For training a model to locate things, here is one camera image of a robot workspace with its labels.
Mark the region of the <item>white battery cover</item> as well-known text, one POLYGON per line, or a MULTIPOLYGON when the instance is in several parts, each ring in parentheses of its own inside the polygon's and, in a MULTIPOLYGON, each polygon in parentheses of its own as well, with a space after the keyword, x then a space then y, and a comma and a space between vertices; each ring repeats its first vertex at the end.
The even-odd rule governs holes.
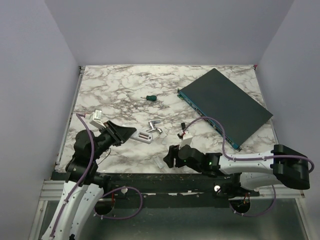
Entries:
POLYGON ((159 157, 155 157, 155 158, 154 158, 154 162, 156 163, 156 165, 157 165, 160 169, 162 169, 162 168, 164 167, 164 164, 163 164, 162 160, 160 160, 159 157))

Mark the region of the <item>white remote control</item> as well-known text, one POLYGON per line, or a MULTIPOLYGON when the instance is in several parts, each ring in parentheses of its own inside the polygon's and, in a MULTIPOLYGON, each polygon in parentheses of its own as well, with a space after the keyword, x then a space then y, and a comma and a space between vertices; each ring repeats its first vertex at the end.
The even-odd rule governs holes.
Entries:
POLYGON ((153 142, 153 135, 149 132, 144 132, 141 130, 136 130, 131 136, 130 139, 139 141, 145 144, 151 144, 153 142))

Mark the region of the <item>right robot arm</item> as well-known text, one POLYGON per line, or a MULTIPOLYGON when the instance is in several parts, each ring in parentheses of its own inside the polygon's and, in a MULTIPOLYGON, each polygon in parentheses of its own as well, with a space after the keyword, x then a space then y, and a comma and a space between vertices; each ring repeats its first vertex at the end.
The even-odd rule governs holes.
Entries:
POLYGON ((237 176, 230 191, 241 196, 247 190, 282 184, 290 189, 308 190, 314 165, 308 158, 282 144, 253 154, 202 153, 189 145, 171 145, 163 161, 169 168, 187 166, 208 177, 237 176))

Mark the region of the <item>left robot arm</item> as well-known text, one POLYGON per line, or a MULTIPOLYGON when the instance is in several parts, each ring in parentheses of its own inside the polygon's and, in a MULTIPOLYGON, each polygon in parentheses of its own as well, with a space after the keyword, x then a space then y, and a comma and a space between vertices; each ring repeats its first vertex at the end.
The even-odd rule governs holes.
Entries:
POLYGON ((47 227, 43 240, 75 240, 100 198, 111 191, 109 177, 97 173, 96 160, 110 146, 124 144, 135 132, 134 127, 119 126, 107 121, 99 136, 85 127, 75 136, 74 154, 65 167, 66 180, 62 194, 47 227))

